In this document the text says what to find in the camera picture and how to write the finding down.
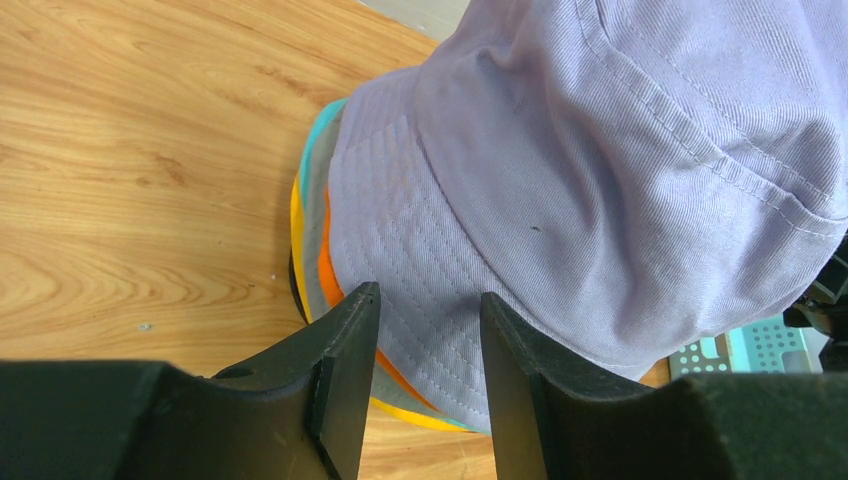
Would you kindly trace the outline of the yellow bucket hat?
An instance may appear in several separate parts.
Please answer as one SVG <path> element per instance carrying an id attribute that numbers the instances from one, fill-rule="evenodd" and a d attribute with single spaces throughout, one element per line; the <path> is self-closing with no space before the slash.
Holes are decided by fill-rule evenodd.
<path id="1" fill-rule="evenodd" d="M 291 250 L 300 294 L 310 323 L 333 308 L 322 292 L 317 268 L 324 227 L 324 190 L 316 180 L 307 181 L 298 173 L 290 199 Z M 372 377 L 371 403 L 387 414 L 416 426 L 446 432 L 470 430 L 433 407 L 425 407 L 413 399 L 377 362 Z"/>

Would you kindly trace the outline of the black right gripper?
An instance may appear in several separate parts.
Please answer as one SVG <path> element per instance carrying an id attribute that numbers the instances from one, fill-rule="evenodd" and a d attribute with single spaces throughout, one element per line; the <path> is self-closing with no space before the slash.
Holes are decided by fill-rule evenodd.
<path id="1" fill-rule="evenodd" d="M 783 313 L 787 327 L 827 337 L 818 354 L 824 372 L 847 372 L 847 236 L 805 292 Z"/>

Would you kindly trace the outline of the light blue plastic basket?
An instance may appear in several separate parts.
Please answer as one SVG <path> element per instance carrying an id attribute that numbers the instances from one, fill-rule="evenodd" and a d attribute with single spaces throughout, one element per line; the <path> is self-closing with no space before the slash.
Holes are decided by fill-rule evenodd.
<path id="1" fill-rule="evenodd" d="M 694 373 L 821 373 L 828 338 L 812 328 L 788 327 L 780 315 L 702 338 L 669 357 L 673 380 Z"/>

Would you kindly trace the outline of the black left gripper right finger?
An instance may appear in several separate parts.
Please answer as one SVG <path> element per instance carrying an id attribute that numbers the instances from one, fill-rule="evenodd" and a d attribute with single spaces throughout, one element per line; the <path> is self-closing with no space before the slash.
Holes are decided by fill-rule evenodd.
<path id="1" fill-rule="evenodd" d="M 847 377 L 694 374 L 651 388 L 595 365 L 483 295 L 501 479 L 843 479 Z"/>

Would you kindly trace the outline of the lavender hat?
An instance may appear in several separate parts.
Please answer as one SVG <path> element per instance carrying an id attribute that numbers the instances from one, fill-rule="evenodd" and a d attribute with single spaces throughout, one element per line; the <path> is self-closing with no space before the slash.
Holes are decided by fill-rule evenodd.
<path id="1" fill-rule="evenodd" d="M 637 380 L 782 312 L 847 230 L 843 1 L 474 1 L 346 102 L 328 172 L 341 290 L 439 413 L 490 428 L 484 293 Z"/>

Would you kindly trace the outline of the orange hat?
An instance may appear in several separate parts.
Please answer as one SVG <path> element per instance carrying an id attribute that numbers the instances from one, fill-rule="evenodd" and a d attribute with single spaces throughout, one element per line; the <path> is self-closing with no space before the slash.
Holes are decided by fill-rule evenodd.
<path id="1" fill-rule="evenodd" d="M 335 269 L 332 262 L 330 252 L 330 223 L 331 223 L 331 206 L 329 198 L 329 190 L 324 190 L 325 214 L 324 227 L 321 250 L 317 260 L 318 277 L 325 299 L 331 307 L 338 305 L 345 297 L 345 292 L 341 288 L 335 274 Z M 376 362 L 382 367 L 389 377 L 405 392 L 412 396 L 413 399 L 421 403 L 425 407 L 432 407 L 420 393 L 418 393 L 409 382 L 397 371 L 394 365 L 387 359 L 380 349 L 376 350 Z"/>

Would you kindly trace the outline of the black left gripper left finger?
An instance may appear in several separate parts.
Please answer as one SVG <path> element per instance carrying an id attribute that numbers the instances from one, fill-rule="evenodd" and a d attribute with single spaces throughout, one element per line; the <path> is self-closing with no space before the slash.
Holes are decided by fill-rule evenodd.
<path id="1" fill-rule="evenodd" d="M 354 479 L 380 291 L 216 375 L 160 361 L 5 361 L 5 479 Z"/>

